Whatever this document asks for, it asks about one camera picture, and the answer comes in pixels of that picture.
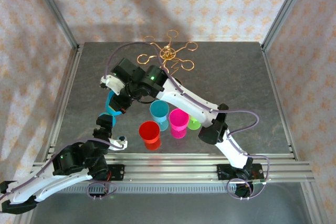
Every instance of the wire ornament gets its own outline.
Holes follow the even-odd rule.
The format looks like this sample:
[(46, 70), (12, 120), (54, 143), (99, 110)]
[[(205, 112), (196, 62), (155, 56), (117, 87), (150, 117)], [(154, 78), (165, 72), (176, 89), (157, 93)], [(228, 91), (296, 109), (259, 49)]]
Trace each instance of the wire ornament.
[[(170, 75), (173, 75), (174, 73), (176, 73), (181, 68), (185, 71), (191, 71), (195, 68), (195, 63), (192, 60), (189, 60), (189, 59), (182, 60), (181, 58), (176, 57), (176, 54), (183, 49), (187, 49), (189, 51), (195, 51), (198, 48), (198, 44), (196, 42), (193, 42), (193, 41), (188, 41), (184, 45), (184, 47), (181, 47), (180, 49), (175, 50), (171, 46), (172, 46), (172, 43), (173, 43), (172, 42), (173, 38), (176, 38), (178, 35), (179, 35), (178, 31), (169, 30), (166, 33), (166, 36), (169, 38), (169, 43), (168, 43), (168, 45), (164, 46), (163, 48), (161, 48), (155, 42), (155, 38), (153, 36), (146, 36), (146, 37), (143, 38), (144, 42), (148, 42), (148, 43), (150, 43), (152, 45), (155, 45), (159, 48), (160, 57), (163, 59), (163, 67), (167, 70), (167, 72)], [(156, 55), (148, 56), (147, 54), (140, 54), (137, 57), (136, 60), (137, 60), (138, 64), (145, 65), (154, 57), (156, 57)], [(170, 67), (167, 67), (166, 64), (168, 62), (172, 62), (173, 64)]]

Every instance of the red wire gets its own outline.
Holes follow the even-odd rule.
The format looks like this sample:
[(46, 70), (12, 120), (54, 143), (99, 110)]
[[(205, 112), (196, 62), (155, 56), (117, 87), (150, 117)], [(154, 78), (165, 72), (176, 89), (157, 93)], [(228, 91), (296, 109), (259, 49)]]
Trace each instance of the red wire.
[(110, 180), (111, 175), (112, 175), (112, 173), (111, 173), (111, 171), (109, 171), (109, 173), (108, 173), (108, 175), (107, 175), (107, 180), (106, 180), (106, 181), (109, 181), (109, 180)]

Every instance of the glass panel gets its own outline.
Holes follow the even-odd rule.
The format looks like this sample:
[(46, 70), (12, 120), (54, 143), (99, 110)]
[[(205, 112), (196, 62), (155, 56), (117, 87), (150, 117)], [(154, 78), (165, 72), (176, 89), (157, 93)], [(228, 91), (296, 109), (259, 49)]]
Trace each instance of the glass panel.
[(228, 194), (55, 194), (38, 204), (31, 223), (311, 223), (300, 183), (268, 184), (249, 201)]

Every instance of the green cup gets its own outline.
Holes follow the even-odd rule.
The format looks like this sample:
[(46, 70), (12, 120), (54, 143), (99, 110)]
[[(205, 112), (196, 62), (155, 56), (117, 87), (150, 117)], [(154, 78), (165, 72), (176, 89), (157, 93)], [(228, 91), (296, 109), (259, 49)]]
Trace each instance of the green cup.
[(198, 120), (196, 120), (196, 118), (194, 118), (193, 116), (189, 115), (188, 129), (190, 129), (192, 131), (196, 131), (201, 126), (202, 125), (200, 124), (200, 122)]

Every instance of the gray tabletop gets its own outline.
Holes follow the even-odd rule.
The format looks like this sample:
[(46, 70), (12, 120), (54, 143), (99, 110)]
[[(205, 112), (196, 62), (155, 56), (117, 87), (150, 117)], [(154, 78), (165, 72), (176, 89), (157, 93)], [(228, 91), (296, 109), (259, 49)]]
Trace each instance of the gray tabletop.
[[(75, 80), (59, 132), (56, 149), (80, 138), (91, 137), (98, 115), (104, 112), (108, 90), (99, 87), (107, 58), (120, 42), (85, 43)], [(176, 42), (178, 49), (185, 43)], [(139, 54), (153, 54), (144, 45), (123, 48), (112, 61), (109, 70), (123, 57), (136, 63)], [(257, 112), (260, 123), (251, 130), (234, 135), (237, 143), (249, 153), (289, 153), (284, 128), (280, 119), (267, 69), (257, 42), (198, 42), (194, 52), (180, 51), (178, 57), (195, 63), (192, 71), (179, 70), (174, 77), (183, 86), (203, 99), (216, 104), (225, 103), (230, 109), (249, 109)], [(151, 63), (158, 65), (154, 58)], [(124, 135), (129, 140), (125, 153), (153, 153), (145, 148), (138, 130), (150, 120), (148, 104), (133, 102), (127, 113), (116, 117), (114, 136)], [(255, 118), (246, 113), (229, 114), (227, 124), (232, 131), (253, 123)], [(197, 131), (187, 131), (186, 137), (171, 137), (170, 129), (161, 132), (161, 147), (155, 153), (210, 153), (220, 151), (198, 139)]]

